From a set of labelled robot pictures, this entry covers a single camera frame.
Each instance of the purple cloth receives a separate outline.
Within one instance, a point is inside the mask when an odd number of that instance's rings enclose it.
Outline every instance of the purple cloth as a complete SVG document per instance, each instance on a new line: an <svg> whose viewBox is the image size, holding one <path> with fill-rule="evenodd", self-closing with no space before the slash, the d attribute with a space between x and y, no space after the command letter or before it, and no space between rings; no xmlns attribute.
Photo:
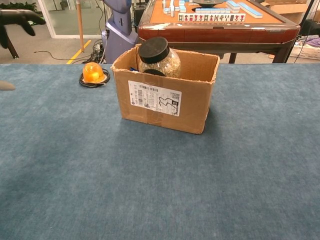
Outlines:
<svg viewBox="0 0 320 240"><path fill-rule="evenodd" d="M320 37L308 37L305 40L306 44L309 44L312 47L319 48L320 47Z"/></svg>

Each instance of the qr code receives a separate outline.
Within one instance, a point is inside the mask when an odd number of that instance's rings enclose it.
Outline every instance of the qr code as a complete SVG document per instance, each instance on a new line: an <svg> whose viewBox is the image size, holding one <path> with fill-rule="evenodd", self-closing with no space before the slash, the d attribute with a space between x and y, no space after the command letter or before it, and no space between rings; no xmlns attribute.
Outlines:
<svg viewBox="0 0 320 240"><path fill-rule="evenodd" d="M174 93L174 92L172 92L171 94L172 94L172 98L173 98L173 99L179 100L180 94Z"/></svg>

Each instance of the mahjong table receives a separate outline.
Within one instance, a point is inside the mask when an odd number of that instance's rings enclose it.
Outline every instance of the mahjong table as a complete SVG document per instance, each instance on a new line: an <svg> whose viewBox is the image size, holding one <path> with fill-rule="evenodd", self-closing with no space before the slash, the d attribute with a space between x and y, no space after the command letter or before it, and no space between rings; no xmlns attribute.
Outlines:
<svg viewBox="0 0 320 240"><path fill-rule="evenodd" d="M173 13L168 11L172 2ZM273 63L284 63L300 30L297 23L253 0L225 1L211 9L195 2L150 0L138 26L140 40L162 36L172 48L232 53L229 63L237 53L258 52L275 55ZM230 3L240 9L234 11Z"/></svg>

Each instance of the wooden pole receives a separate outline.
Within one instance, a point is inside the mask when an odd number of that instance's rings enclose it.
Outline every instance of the wooden pole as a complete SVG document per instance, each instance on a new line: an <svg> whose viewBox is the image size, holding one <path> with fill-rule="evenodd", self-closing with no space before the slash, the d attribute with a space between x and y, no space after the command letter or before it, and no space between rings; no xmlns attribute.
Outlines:
<svg viewBox="0 0 320 240"><path fill-rule="evenodd" d="M81 44L81 52L85 51L84 48L84 32L82 27L82 14L81 14L81 3L80 0L76 0L76 13L78 16L78 29L79 29L79 36L80 36L80 44Z"/></svg>

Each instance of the black jar lid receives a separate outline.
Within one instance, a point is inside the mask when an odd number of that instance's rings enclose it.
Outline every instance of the black jar lid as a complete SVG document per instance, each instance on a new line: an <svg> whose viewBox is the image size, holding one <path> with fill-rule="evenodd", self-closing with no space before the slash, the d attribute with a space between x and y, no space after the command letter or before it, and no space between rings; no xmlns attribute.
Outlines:
<svg viewBox="0 0 320 240"><path fill-rule="evenodd" d="M155 64L165 59L169 51L167 39L157 36L142 43L138 49L138 54L144 63Z"/></svg>

